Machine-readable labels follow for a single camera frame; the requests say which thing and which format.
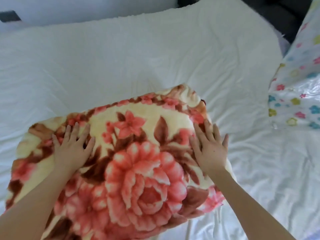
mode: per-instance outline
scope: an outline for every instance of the white mattress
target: white mattress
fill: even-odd
[[[187,83],[230,133],[239,184],[303,239],[320,223],[320,134],[271,129],[268,86],[281,58],[272,28],[240,0],[1,35],[0,198],[34,122]],[[245,235],[225,205],[158,239]]]

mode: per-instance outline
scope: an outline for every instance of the left hand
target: left hand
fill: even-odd
[[[88,142],[86,149],[83,144],[90,133],[90,124],[87,124],[82,135],[77,140],[79,125],[76,123],[71,132],[71,126],[67,125],[63,142],[60,145],[57,137],[53,134],[55,169],[59,172],[65,171],[70,176],[81,168],[90,157],[95,144],[95,137]]]

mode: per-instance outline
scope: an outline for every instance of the floral pillowcase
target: floral pillowcase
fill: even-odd
[[[273,77],[269,116],[275,128],[320,130],[320,0],[313,0]]]
[[[198,167],[193,122],[206,106],[187,85],[55,117],[30,127],[12,165],[6,209],[53,169],[54,133],[91,125],[93,154],[61,192],[42,239],[145,239],[222,205],[223,195]]]

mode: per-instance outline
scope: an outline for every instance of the wall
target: wall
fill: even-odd
[[[22,20],[0,22],[0,32],[160,12],[176,5],[177,0],[0,0],[0,12],[14,10]]]

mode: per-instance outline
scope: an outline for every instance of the fleece blanket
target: fleece blanket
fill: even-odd
[[[187,85],[32,125],[17,147],[6,209],[53,169],[54,133],[91,125],[92,155],[62,190],[42,239],[145,239],[222,205],[198,167],[193,123],[204,127],[205,102]]]

